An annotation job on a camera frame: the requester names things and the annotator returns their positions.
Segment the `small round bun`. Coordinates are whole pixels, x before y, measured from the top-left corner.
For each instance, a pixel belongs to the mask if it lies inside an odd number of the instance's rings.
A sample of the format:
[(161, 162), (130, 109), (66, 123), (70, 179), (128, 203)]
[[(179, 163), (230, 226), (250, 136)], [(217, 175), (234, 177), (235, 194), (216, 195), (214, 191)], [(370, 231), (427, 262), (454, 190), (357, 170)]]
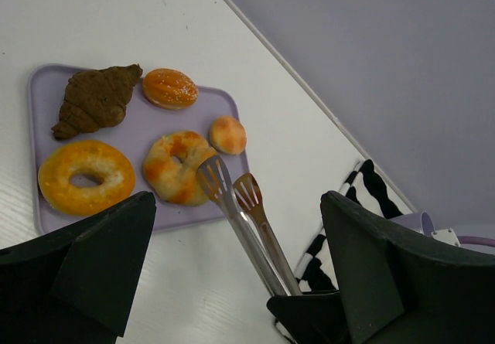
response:
[(228, 155), (241, 154), (247, 144), (244, 126), (231, 116), (220, 116), (209, 129), (210, 143), (215, 149)]

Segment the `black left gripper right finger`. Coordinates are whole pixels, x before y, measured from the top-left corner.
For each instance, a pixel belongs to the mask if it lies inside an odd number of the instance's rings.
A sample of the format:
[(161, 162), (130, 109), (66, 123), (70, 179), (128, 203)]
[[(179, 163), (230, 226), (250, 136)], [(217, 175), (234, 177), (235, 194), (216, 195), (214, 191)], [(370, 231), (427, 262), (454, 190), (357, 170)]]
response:
[(492, 343), (494, 257), (322, 195), (327, 242), (354, 343)]

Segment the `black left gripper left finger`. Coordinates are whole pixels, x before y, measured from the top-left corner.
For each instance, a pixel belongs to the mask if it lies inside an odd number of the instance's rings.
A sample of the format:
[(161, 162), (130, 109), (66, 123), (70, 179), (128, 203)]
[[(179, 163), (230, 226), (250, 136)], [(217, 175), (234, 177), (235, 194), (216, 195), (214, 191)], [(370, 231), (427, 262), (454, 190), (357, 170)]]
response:
[(155, 222), (139, 192), (1, 251), (3, 343), (114, 343), (128, 323)]

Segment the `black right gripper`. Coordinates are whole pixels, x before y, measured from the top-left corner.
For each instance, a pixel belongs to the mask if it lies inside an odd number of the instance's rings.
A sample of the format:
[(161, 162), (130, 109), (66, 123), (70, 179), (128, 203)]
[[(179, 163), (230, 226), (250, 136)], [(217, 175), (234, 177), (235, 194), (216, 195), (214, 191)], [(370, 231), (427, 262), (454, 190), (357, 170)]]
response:
[(339, 291), (274, 296), (266, 306), (297, 343), (350, 343)]

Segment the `metal serving tongs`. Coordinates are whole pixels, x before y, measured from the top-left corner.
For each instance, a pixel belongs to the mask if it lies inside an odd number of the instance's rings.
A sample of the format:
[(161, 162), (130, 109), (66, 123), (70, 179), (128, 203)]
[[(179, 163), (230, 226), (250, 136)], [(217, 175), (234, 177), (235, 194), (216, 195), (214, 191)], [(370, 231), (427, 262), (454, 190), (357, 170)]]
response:
[(214, 155), (196, 170), (207, 197), (228, 219), (268, 293), (301, 295), (299, 284), (268, 222), (254, 176), (244, 174), (232, 182), (224, 160)]

